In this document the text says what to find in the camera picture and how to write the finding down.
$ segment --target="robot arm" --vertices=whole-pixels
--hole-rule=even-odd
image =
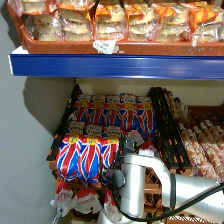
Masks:
[[[145,169],[152,168],[162,185],[162,205],[178,208],[201,192],[219,186],[215,180],[170,174],[164,163],[155,157],[127,154],[121,166],[124,186],[119,189],[121,212],[128,216],[143,217]],[[218,191],[185,211],[214,222],[224,221],[224,194]]]

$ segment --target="white wall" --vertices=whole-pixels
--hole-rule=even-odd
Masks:
[[[5,3],[0,10],[0,223],[48,224],[55,187],[45,159],[74,79],[13,77],[7,56],[19,41]],[[145,95],[150,86],[162,86],[188,105],[224,102],[224,81],[82,78],[80,84],[87,94]]]

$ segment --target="plastic bread bag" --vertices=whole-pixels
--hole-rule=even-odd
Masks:
[[[120,96],[115,95],[107,95],[105,101],[105,126],[121,126],[122,118],[121,118],[121,102]]]
[[[152,4],[161,25],[156,41],[176,42],[190,38],[188,8],[177,3]]]
[[[61,21],[57,11],[29,16],[25,20],[28,33],[38,41],[62,41]]]
[[[95,0],[58,0],[58,8],[75,11],[88,11],[95,5]]]
[[[92,40],[92,21],[88,11],[59,9],[65,41]]]
[[[136,95],[134,94],[120,94],[121,98],[121,116],[122,127],[129,130],[138,130],[138,108],[136,103]]]
[[[73,198],[72,208],[83,214],[102,209],[98,194],[91,188],[99,179],[102,127],[87,125],[80,149],[78,177],[83,187]]]
[[[191,175],[198,175],[210,179],[216,179],[217,175],[215,173],[215,170],[211,163],[207,161],[203,149],[197,142],[196,136],[190,129],[190,125],[183,123],[180,119],[178,121],[178,128],[183,146],[186,150],[187,156],[192,166]]]
[[[104,211],[107,218],[113,223],[122,219],[122,214],[118,211],[109,188],[106,188],[104,196]]]
[[[73,115],[76,121],[87,122],[89,113],[89,104],[91,96],[79,94],[73,109]]]
[[[46,14],[57,9],[56,0],[8,0],[8,3],[18,16]]]
[[[121,127],[107,126],[103,129],[102,147],[100,151],[102,184],[108,184],[104,173],[114,162],[117,151],[119,150],[119,141],[121,136],[124,136],[124,131]]]
[[[150,41],[155,37],[158,28],[158,16],[153,13],[153,8],[140,0],[125,0],[125,14],[128,26],[128,40]]]
[[[219,30],[223,23],[223,9],[207,2],[185,4],[189,8],[192,45],[200,42],[219,41]]]
[[[126,33],[124,10],[119,0],[100,0],[95,13],[95,40],[123,40]]]
[[[104,125],[104,95],[93,95],[89,105],[89,123],[94,125]]]
[[[136,99],[139,121],[138,131],[144,139],[152,138],[156,140],[156,137],[158,136],[158,128],[151,98],[138,96]]]
[[[55,200],[51,201],[51,205],[57,208],[58,217],[65,216],[73,207],[73,191],[68,183],[78,177],[83,123],[80,124],[74,121],[71,121],[71,123],[73,129],[63,138],[56,158],[57,169],[62,180],[58,184]]]

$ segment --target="blue shelf edge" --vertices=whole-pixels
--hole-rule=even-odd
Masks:
[[[54,55],[13,52],[14,76],[224,80],[224,56]]]

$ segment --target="shelf label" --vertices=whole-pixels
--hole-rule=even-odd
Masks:
[[[119,48],[116,46],[117,40],[95,40],[93,47],[97,49],[98,53],[112,54],[116,53]]]

